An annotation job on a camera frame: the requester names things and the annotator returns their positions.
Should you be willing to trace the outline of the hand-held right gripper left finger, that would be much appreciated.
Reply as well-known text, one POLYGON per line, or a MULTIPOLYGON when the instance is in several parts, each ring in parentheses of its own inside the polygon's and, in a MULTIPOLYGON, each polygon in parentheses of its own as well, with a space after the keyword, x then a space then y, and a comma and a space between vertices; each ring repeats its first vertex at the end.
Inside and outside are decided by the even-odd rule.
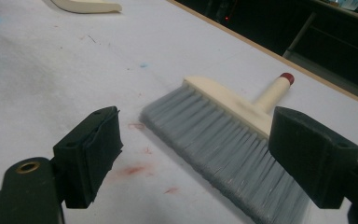
POLYGON ((63 174, 62 199, 68 208, 88 208, 94 202, 122 152, 118 113, 116 106, 92 112, 53 147, 53 164, 63 174))

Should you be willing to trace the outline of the cream brush with grey bristles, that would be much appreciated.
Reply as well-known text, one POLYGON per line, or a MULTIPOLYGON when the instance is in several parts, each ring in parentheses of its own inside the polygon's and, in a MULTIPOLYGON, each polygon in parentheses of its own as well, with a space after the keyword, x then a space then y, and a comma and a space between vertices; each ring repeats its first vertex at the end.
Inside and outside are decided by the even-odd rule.
POLYGON ((302 224, 310 200, 269 153, 270 113, 294 81, 283 73, 250 103, 212 79, 186 77, 140 120, 255 224, 302 224))

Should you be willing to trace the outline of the cream dustpan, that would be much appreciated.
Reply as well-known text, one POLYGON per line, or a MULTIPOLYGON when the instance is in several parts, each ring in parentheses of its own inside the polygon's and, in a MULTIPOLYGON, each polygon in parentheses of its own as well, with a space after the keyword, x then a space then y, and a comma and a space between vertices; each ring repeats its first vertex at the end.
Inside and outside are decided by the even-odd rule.
POLYGON ((122 6, 108 0, 51 0, 60 9, 83 14, 119 12, 122 6))

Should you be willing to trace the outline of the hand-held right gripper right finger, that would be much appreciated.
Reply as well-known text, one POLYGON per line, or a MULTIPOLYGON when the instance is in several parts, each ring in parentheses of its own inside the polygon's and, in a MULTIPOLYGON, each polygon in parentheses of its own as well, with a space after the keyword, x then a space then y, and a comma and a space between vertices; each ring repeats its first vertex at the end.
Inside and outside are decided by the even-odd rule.
POLYGON ((358 205, 358 146, 308 115, 276 107, 268 140, 273 158, 322 209, 358 205))

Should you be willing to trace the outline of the grey metal frame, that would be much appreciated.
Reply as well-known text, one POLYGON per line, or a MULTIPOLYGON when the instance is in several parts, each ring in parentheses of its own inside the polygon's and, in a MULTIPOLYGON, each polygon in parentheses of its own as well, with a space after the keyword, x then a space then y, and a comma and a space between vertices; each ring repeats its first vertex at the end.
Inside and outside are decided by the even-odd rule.
POLYGON ((284 56, 358 96, 358 19, 313 13, 284 56))

